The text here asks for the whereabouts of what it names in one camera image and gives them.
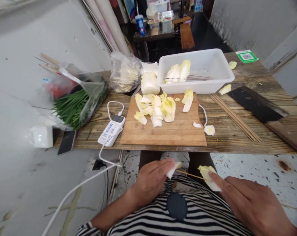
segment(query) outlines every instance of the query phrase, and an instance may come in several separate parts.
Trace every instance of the terrazzo floor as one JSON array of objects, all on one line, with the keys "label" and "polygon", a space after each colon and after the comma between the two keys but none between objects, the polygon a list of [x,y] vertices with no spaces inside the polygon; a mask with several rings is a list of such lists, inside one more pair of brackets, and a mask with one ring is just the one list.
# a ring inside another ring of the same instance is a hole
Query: terrazzo floor
[{"label": "terrazzo floor", "polygon": [[[222,178],[233,176],[266,185],[276,194],[278,200],[297,208],[297,155],[248,155],[211,153],[218,174]],[[188,169],[187,152],[165,152],[162,158],[174,158]],[[140,151],[124,151],[123,166],[111,199],[116,199],[132,186],[138,175]],[[297,210],[284,207],[284,210],[297,227]]]}]

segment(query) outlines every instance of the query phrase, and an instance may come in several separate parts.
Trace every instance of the smartphone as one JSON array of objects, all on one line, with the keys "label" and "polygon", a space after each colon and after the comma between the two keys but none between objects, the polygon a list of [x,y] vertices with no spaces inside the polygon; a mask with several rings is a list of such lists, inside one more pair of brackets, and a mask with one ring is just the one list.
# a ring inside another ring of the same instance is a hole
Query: smartphone
[{"label": "smartphone", "polygon": [[64,131],[59,147],[58,156],[73,150],[76,141],[77,131]]}]

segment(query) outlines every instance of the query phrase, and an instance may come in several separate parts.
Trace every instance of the white charging cable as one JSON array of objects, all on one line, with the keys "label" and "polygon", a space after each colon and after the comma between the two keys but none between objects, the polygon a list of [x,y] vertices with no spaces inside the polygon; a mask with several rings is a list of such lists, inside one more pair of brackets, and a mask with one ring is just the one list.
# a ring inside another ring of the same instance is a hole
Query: white charging cable
[{"label": "white charging cable", "polygon": [[204,111],[204,115],[205,115],[205,124],[204,124],[204,127],[207,125],[207,114],[206,114],[206,111],[205,111],[205,109],[204,109],[204,107],[202,107],[200,104],[199,104],[199,106],[203,109],[203,111]]},{"label": "white charging cable", "polygon": [[[110,101],[110,102],[107,103],[108,115],[109,115],[109,119],[110,119],[110,120],[111,120],[111,117],[110,117],[110,112],[109,112],[109,103],[111,103],[111,102],[116,102],[116,101]],[[122,112],[123,112],[123,109],[124,109],[124,105],[123,105],[121,102],[116,102],[116,103],[120,103],[120,104],[122,105],[122,110],[118,113],[118,115],[121,115]],[[42,236],[47,236],[47,234],[48,234],[48,232],[49,232],[49,230],[50,230],[50,228],[51,228],[53,222],[55,221],[55,219],[57,218],[58,213],[59,213],[60,210],[61,210],[61,207],[63,206],[63,204],[65,203],[65,201],[67,200],[67,198],[68,198],[68,197],[69,197],[75,190],[77,190],[77,189],[78,189],[80,186],[82,186],[83,184],[85,184],[85,183],[87,183],[88,181],[90,181],[90,180],[96,178],[98,175],[104,173],[105,171],[109,170],[110,168],[112,168],[112,167],[114,167],[114,166],[122,167],[122,165],[121,165],[120,163],[113,163],[113,162],[107,161],[107,160],[105,160],[105,159],[103,159],[103,158],[101,157],[101,152],[102,152],[102,150],[103,150],[105,144],[106,144],[107,142],[109,142],[109,140],[110,140],[111,138],[113,138],[113,137],[115,137],[115,136],[117,136],[117,135],[119,135],[119,134],[121,133],[121,131],[123,130],[123,128],[122,128],[122,127],[120,127],[120,128],[121,128],[121,130],[120,130],[118,133],[116,133],[115,135],[113,135],[113,136],[111,136],[111,137],[110,137],[110,136],[108,137],[108,140],[103,144],[102,148],[101,148],[100,151],[99,151],[99,159],[101,159],[102,161],[104,161],[104,162],[106,162],[106,163],[111,164],[111,166],[109,166],[109,167],[107,167],[106,169],[104,169],[104,170],[98,172],[97,174],[93,175],[92,177],[88,178],[87,180],[84,180],[82,183],[80,183],[80,184],[77,185],[75,188],[73,188],[73,189],[72,189],[72,190],[71,190],[71,191],[64,197],[64,199],[61,201],[60,205],[59,205],[58,208],[56,209],[55,213],[53,214],[51,220],[49,221],[49,223],[48,223],[48,225],[47,225],[45,231],[44,231],[43,234],[42,234]]]},{"label": "white charging cable", "polygon": [[120,104],[122,105],[122,110],[118,113],[118,115],[122,115],[122,112],[123,112],[123,110],[124,110],[124,105],[123,105],[123,103],[121,103],[121,102],[116,102],[116,101],[110,101],[110,102],[108,102],[108,103],[107,103],[107,111],[108,111],[108,116],[109,116],[109,119],[110,119],[110,120],[112,120],[111,117],[110,117],[110,112],[109,112],[109,103],[111,103],[111,102],[120,103]]},{"label": "white charging cable", "polygon": [[107,160],[103,159],[102,156],[101,156],[101,153],[102,153],[103,148],[105,147],[105,144],[108,143],[109,140],[110,140],[111,138],[113,138],[113,137],[119,135],[119,134],[121,133],[121,131],[123,130],[122,127],[119,127],[119,128],[121,128],[121,130],[120,130],[118,133],[116,133],[115,135],[113,135],[113,136],[111,136],[111,137],[109,136],[107,142],[105,142],[105,143],[102,145],[102,148],[101,148],[100,151],[99,151],[99,159],[101,159],[102,161],[107,162],[107,163],[109,163],[109,164],[112,164],[112,165],[116,165],[116,166],[122,167],[121,164],[113,163],[113,162],[107,161]]}]

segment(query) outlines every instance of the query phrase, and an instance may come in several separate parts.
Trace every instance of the person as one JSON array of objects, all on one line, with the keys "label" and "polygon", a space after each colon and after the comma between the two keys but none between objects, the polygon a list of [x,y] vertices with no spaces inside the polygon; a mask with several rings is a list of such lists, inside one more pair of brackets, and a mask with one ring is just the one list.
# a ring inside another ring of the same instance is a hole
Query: person
[{"label": "person", "polygon": [[[188,172],[197,172],[197,160],[210,159],[214,167],[209,153],[209,159],[189,155]],[[297,236],[297,227],[268,187],[230,176],[222,179],[210,172],[209,176],[222,190],[213,192],[205,183],[196,181],[200,179],[178,172],[168,179],[165,174],[174,167],[173,159],[160,160],[161,154],[152,152],[146,156],[146,161],[142,161],[141,153],[136,183],[82,225],[76,236]]]}]

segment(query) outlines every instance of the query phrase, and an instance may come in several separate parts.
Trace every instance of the knife handle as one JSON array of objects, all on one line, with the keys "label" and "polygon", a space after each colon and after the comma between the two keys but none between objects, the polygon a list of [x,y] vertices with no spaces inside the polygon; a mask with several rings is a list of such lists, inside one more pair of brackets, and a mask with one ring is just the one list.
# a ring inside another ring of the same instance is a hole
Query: knife handle
[{"label": "knife handle", "polygon": [[297,150],[297,134],[293,134],[290,129],[279,121],[270,121],[265,125]]}]

